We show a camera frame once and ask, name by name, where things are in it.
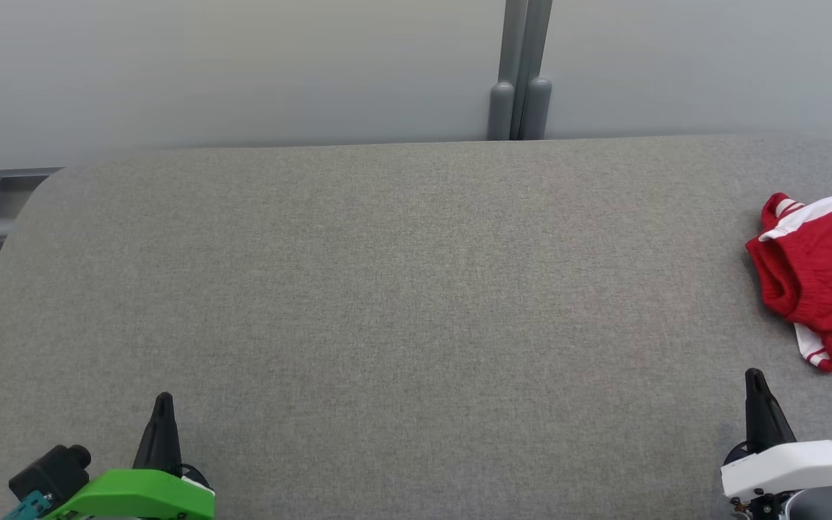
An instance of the gray fabric tabletop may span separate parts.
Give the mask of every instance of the gray fabric tabletop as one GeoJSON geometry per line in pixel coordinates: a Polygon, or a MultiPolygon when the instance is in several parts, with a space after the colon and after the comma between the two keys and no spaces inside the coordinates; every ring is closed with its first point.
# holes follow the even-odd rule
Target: gray fabric tabletop
{"type": "Polygon", "coordinates": [[[729,518],[757,366],[800,440],[832,375],[759,302],[775,191],[832,142],[151,152],[59,172],[0,256],[0,518],[56,444],[129,467],[170,391],[231,518],[729,518]]]}

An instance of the folded clothing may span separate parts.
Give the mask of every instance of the folded clothing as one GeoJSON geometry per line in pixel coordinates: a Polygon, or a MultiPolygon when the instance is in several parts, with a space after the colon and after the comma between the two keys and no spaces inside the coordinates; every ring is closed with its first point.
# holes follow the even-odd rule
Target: folded clothing
{"type": "Polygon", "coordinates": [[[802,204],[774,194],[747,251],[763,302],[795,323],[802,357],[832,372],[832,197],[802,204]]]}

